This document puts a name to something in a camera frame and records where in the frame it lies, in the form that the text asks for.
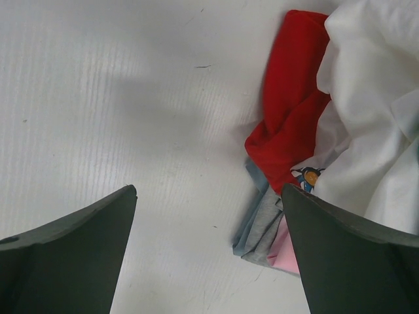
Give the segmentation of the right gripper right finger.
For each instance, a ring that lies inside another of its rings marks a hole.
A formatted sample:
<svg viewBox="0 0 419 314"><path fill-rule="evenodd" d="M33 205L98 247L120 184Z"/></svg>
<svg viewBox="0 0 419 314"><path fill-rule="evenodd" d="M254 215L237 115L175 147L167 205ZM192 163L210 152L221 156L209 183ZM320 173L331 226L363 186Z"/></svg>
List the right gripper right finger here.
<svg viewBox="0 0 419 314"><path fill-rule="evenodd" d="M282 201L311 313L418 312L418 236L293 184L283 186Z"/></svg>

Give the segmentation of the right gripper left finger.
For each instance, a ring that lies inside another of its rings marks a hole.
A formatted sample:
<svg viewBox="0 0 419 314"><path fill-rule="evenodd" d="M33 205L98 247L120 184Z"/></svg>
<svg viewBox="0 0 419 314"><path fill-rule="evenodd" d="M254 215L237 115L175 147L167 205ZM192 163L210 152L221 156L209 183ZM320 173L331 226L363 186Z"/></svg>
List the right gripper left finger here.
<svg viewBox="0 0 419 314"><path fill-rule="evenodd" d="M2 239L1 312L109 313L136 203L136 188L128 185Z"/></svg>

